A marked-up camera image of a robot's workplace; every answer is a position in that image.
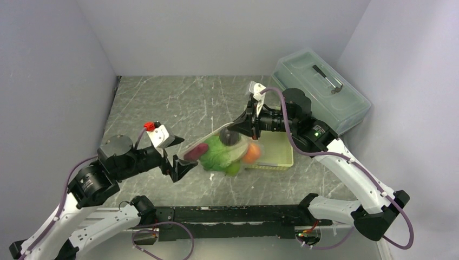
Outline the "purple eggplant toy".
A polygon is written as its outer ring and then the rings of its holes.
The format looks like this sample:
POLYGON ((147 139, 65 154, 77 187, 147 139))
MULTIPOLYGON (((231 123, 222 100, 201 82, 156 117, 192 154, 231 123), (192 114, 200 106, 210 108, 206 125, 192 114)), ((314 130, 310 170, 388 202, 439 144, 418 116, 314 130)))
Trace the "purple eggplant toy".
POLYGON ((186 161, 197 161, 199 158, 208 151, 208 144, 200 143, 188 151, 183 159, 186 161))

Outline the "dark purple mangosteen toy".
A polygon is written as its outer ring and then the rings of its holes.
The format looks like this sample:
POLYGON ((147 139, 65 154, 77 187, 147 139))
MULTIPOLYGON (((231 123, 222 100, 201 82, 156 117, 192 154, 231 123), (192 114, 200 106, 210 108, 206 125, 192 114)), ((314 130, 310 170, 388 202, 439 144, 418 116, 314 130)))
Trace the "dark purple mangosteen toy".
POLYGON ((226 127, 219 131, 219 140, 225 146, 234 146, 239 143, 240 139, 238 132, 230 131, 226 127))

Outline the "orange peach toy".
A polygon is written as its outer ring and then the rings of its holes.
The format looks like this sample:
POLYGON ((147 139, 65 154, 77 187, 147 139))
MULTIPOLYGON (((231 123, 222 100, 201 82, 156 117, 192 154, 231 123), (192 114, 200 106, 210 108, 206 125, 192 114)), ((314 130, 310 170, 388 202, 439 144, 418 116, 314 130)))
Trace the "orange peach toy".
POLYGON ((261 148, 253 142, 250 142, 247 146, 247 151, 241 158, 245 164, 254 164, 261 157, 261 148))

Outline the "clear dotted zip bag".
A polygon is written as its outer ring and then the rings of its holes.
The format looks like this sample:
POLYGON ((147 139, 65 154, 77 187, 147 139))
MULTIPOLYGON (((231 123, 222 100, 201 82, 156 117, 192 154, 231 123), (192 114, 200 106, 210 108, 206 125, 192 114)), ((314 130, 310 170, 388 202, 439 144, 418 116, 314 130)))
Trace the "clear dotted zip bag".
POLYGON ((264 154, 263 146, 252 138, 230 131, 226 123, 190 144, 178 157, 198 163, 205 171, 236 176, 243 168, 256 164, 264 154))

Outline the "green cabbage toy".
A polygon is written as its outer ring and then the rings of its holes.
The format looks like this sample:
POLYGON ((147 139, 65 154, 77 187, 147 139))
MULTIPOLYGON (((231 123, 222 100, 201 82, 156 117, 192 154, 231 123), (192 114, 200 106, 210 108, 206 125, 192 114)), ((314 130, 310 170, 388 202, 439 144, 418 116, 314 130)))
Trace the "green cabbage toy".
POLYGON ((217 135, 207 138, 204 143, 208 144, 208 151, 199 158, 201 166, 206 171, 217 171, 225 174, 225 169, 233 162, 239 161, 247 151, 249 141, 241 137, 234 146, 223 145, 217 135))

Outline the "pale green plastic basket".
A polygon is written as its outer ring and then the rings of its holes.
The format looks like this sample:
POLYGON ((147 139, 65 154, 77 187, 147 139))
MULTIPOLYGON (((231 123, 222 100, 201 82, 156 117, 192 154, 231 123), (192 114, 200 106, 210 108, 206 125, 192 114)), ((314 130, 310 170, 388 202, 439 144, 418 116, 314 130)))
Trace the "pale green plastic basket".
POLYGON ((262 155, 246 168, 286 171, 293 166, 293 148, 285 132, 262 131, 258 144, 262 155))

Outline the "green toy apple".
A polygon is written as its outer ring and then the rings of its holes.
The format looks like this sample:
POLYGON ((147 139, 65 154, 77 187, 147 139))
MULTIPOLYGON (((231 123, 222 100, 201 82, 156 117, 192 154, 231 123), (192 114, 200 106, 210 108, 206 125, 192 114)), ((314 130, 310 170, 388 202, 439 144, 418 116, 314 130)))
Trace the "green toy apple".
POLYGON ((236 176, 241 168, 241 164, 239 161, 233 162, 225 169, 225 175, 227 176, 236 176))

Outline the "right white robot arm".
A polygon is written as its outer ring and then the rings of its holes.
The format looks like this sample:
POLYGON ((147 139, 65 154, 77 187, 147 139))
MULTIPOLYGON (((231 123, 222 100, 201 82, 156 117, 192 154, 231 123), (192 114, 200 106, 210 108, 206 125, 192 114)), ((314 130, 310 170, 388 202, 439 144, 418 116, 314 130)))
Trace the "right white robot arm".
POLYGON ((386 239, 386 232, 401 216, 414 241, 413 225, 404 212, 409 195, 395 191, 378 180, 349 151, 338 134, 325 122, 311 115, 311 101, 297 88, 280 90, 257 83, 250 89, 246 110, 229 130, 254 140, 262 131, 283 132, 292 148, 328 168, 354 194, 356 200, 329 199, 308 194, 298 204, 299 220, 305 225, 327 219, 352 226, 372 241, 386 239))

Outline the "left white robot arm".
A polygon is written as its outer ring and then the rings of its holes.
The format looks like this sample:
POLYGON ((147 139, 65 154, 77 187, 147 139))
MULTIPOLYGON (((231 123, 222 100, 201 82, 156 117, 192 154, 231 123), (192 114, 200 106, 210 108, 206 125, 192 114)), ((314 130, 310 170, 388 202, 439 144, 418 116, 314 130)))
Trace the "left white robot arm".
POLYGON ((76 259, 122 230, 161 224, 156 208, 146 196, 136 196, 103 220, 84 228, 80 224, 105 201, 118 193, 121 181, 159 168, 179 181, 196 166, 155 146, 137 148, 132 139, 116 135, 101 145, 94 157, 78 163, 70 172, 56 210, 28 239, 13 242, 13 259, 76 259))

